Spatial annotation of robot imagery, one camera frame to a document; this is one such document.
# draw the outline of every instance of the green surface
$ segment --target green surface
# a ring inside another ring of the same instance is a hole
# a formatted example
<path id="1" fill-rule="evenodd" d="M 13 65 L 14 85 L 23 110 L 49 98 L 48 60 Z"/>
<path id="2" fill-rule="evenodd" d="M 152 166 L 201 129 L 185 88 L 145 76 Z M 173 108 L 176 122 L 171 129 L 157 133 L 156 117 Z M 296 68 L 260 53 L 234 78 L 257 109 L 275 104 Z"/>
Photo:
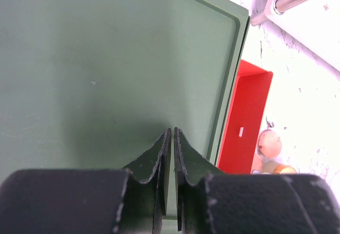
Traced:
<path id="1" fill-rule="evenodd" d="M 246 9 L 0 0 L 0 10 L 0 181 L 22 168 L 121 168 L 175 126 L 215 161 Z"/>

